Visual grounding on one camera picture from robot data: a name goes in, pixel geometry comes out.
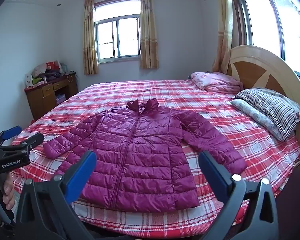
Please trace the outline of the person left hand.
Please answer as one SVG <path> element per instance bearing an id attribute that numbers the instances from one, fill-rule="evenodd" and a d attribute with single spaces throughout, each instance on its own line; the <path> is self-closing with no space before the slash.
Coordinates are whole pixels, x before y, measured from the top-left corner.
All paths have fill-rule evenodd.
<path id="1" fill-rule="evenodd" d="M 14 184 L 10 173 L 7 174 L 7 178 L 4 182 L 4 194 L 2 200 L 7 210 L 11 210 L 15 204 L 14 197 Z"/>

